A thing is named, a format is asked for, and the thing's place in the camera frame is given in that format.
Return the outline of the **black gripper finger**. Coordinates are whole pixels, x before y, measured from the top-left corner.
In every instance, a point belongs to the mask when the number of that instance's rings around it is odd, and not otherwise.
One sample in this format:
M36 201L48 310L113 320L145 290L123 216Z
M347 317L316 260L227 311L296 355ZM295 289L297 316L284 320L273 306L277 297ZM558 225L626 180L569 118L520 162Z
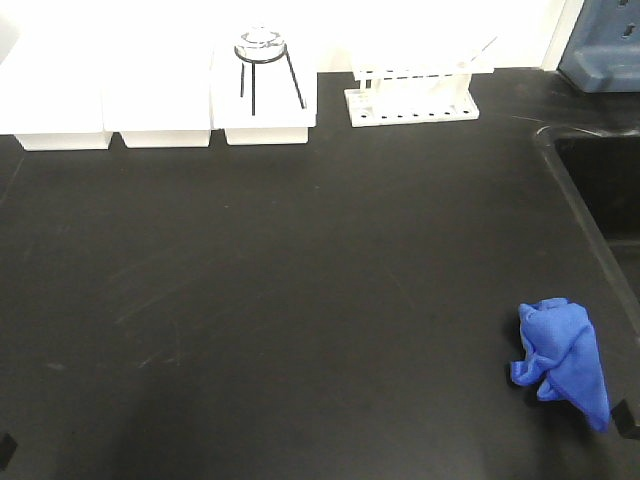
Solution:
M619 435L625 439L639 440L639 402L622 399L613 409L612 418Z
M7 432L2 432L0 437L0 470L5 470L15 451L17 450L16 440Z

